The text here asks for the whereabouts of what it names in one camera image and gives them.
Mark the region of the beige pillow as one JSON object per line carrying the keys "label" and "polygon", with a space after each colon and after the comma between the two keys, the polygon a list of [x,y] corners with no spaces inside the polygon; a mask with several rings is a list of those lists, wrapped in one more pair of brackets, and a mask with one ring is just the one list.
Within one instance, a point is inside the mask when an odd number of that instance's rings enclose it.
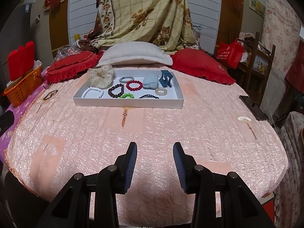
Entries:
{"label": "beige pillow", "polygon": [[159,47],[148,42],[125,42],[108,48],[96,67],[161,63],[172,66],[173,60]]}

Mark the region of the blue hair claw clip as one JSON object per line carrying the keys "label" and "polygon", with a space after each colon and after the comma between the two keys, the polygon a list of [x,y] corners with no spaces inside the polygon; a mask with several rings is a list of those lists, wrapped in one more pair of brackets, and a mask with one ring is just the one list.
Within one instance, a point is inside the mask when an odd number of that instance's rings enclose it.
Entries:
{"label": "blue hair claw clip", "polygon": [[173,78],[173,75],[168,70],[161,70],[161,78],[159,79],[160,84],[163,88],[169,87],[171,88],[171,80]]}

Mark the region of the red cushion right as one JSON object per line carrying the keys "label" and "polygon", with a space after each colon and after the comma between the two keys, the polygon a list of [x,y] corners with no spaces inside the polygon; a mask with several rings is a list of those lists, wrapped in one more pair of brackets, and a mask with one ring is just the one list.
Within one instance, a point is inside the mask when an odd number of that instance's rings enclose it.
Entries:
{"label": "red cushion right", "polygon": [[204,51],[185,48],[171,55],[171,58],[173,61],[171,68],[178,72],[219,84],[235,83],[228,72]]}

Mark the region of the floral yellow blanket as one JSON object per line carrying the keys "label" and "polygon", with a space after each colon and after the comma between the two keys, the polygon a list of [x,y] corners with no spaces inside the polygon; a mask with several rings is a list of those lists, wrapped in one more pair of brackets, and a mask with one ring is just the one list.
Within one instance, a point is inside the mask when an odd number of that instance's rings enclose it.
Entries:
{"label": "floral yellow blanket", "polygon": [[96,0],[94,29],[78,45],[100,51],[117,43],[141,41],[172,54],[198,49],[188,0]]}

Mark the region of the clear plastic bag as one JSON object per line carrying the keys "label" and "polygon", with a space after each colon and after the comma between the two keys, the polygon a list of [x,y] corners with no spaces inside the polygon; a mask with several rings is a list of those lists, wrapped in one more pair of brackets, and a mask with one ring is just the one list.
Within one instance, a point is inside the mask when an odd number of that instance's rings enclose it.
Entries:
{"label": "clear plastic bag", "polygon": [[57,50],[54,57],[54,61],[59,61],[65,57],[75,55],[81,52],[81,49],[77,45],[61,47]]}

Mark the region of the orange plastic basket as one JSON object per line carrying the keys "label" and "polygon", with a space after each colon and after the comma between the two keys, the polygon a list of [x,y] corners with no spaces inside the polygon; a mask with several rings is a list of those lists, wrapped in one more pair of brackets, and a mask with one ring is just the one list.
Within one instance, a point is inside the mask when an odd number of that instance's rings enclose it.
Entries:
{"label": "orange plastic basket", "polygon": [[42,82],[41,66],[39,66],[6,87],[3,96],[7,96],[13,107],[18,107]]}

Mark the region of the red ruffled cushion left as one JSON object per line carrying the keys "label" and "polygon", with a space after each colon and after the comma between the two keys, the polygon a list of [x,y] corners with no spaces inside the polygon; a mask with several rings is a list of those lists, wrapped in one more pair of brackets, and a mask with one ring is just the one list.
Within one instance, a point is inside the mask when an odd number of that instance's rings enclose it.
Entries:
{"label": "red ruffled cushion left", "polygon": [[78,73],[93,68],[103,54],[103,51],[98,54],[82,51],[58,60],[47,69],[46,81],[48,84],[54,84],[73,79]]}

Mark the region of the red shopping bag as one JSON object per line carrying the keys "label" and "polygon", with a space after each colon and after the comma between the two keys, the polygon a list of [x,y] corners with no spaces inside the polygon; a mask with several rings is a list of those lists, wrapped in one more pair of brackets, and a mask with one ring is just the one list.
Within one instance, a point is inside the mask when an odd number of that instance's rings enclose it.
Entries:
{"label": "red shopping bag", "polygon": [[235,39],[230,44],[220,42],[215,57],[225,67],[235,70],[244,52],[244,47]]}

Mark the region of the white shallow tray box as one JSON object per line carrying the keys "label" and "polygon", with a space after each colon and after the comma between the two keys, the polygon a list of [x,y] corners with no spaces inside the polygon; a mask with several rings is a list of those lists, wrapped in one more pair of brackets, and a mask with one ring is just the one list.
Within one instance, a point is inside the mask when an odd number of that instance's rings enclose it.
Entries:
{"label": "white shallow tray box", "polygon": [[163,88],[158,81],[156,89],[144,89],[143,79],[147,74],[161,78],[161,70],[116,70],[110,88],[100,89],[83,84],[73,99],[82,107],[131,107],[181,109],[183,93],[173,75],[172,87]]}

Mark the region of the grey refrigerator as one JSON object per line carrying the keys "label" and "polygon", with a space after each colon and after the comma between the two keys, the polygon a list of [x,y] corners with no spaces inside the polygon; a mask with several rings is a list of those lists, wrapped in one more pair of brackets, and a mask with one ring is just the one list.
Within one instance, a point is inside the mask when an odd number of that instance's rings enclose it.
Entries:
{"label": "grey refrigerator", "polygon": [[6,82],[10,81],[8,55],[30,41],[31,4],[17,6],[1,30],[1,64]]}

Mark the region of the cream dotted scrunchie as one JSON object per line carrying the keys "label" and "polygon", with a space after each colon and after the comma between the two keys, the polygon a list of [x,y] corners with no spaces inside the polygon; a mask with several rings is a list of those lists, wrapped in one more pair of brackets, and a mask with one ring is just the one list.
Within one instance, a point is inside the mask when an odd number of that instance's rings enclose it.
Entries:
{"label": "cream dotted scrunchie", "polygon": [[86,83],[90,87],[107,89],[113,83],[114,69],[111,65],[103,65],[98,68],[89,68]]}

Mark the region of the pink quilted bedspread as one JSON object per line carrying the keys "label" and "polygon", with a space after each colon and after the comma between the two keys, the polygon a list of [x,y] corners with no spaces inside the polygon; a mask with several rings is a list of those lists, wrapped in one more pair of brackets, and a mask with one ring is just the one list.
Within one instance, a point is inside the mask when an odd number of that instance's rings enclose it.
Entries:
{"label": "pink quilted bedspread", "polygon": [[85,78],[53,85],[37,97],[8,133],[5,161],[28,189],[51,201],[77,172],[100,172],[136,142],[131,186],[117,196],[121,225],[162,227],[189,223],[194,196],[180,186],[173,145],[213,172],[235,171],[257,198],[274,190],[288,168],[285,149],[267,121],[240,100],[244,90],[176,72],[181,109],[80,107],[73,100]]}

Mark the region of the wooden chair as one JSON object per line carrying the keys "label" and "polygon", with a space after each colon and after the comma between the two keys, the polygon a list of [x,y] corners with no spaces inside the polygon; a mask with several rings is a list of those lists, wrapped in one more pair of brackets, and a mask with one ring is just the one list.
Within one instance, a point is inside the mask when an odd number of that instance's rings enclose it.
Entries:
{"label": "wooden chair", "polygon": [[257,105],[262,102],[276,50],[274,44],[268,50],[260,43],[259,38],[260,33],[256,32],[254,37],[246,36],[244,39],[239,39],[249,53],[247,60],[237,66],[241,71],[239,86]]}

